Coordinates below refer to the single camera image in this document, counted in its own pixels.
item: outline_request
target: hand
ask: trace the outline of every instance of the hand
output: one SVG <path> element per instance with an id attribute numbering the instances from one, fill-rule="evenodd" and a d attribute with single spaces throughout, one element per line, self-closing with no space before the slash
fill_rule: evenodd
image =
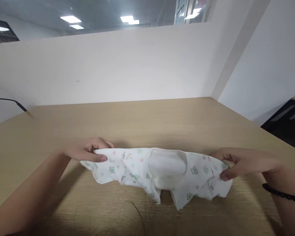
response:
<path id="1" fill-rule="evenodd" d="M 275 172 L 282 166 L 274 154 L 253 149 L 223 147 L 217 152 L 211 153 L 210 156 L 221 161 L 227 160 L 235 163 L 232 168 L 221 173 L 220 178 L 223 181 L 251 172 Z"/>
<path id="2" fill-rule="evenodd" d="M 103 138 L 90 138 L 63 147 L 61 152 L 77 161 L 104 162 L 107 160 L 105 155 L 93 153 L 94 150 L 103 148 L 114 148 L 114 145 Z"/>

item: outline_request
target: white baby garment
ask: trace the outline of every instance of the white baby garment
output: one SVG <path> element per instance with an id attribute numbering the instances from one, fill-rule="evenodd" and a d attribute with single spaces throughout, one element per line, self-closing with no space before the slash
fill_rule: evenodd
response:
<path id="1" fill-rule="evenodd" d="M 143 188 L 158 204 L 161 189 L 170 190 L 177 210 L 197 196 L 211 200 L 226 197 L 232 180 L 222 181 L 220 173 L 229 166 L 210 156 L 160 148 L 98 149 L 106 162 L 81 161 L 95 180 L 105 184 L 113 180 L 121 185 Z"/>

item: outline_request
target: person's left hand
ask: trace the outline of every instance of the person's left hand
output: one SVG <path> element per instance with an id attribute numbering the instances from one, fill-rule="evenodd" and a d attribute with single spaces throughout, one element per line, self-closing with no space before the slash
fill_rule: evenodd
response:
<path id="1" fill-rule="evenodd" d="M 103 138 L 90 138 L 69 144 L 61 152 L 77 161 L 104 162 L 107 160 L 105 155 L 93 153 L 94 150 L 103 148 L 114 148 L 114 145 Z"/>

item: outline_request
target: table surface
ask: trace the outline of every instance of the table surface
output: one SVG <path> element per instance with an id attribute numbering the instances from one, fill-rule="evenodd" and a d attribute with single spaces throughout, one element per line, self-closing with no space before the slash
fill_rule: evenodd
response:
<path id="1" fill-rule="evenodd" d="M 209 154 L 266 150 L 295 168 L 295 148 L 211 98 L 40 106 L 0 124 L 0 205 L 58 147 L 104 137 L 117 148 Z M 236 178 L 226 198 L 193 198 L 177 211 L 168 191 L 156 205 L 140 188 L 100 185 L 71 161 L 35 235 L 274 235 L 282 233 L 262 178 Z"/>

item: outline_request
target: black bracelet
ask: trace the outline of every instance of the black bracelet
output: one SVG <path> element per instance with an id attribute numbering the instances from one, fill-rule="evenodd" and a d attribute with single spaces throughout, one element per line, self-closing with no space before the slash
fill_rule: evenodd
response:
<path id="1" fill-rule="evenodd" d="M 287 200 L 293 200 L 295 202 L 295 196 L 294 195 L 290 195 L 290 194 L 283 193 L 283 192 L 280 192 L 278 190 L 275 190 L 275 189 L 271 188 L 268 184 L 263 184 L 262 187 L 265 190 L 267 190 L 268 192 L 272 193 L 272 194 L 275 194 L 275 195 L 278 195 L 280 197 L 286 198 Z"/>

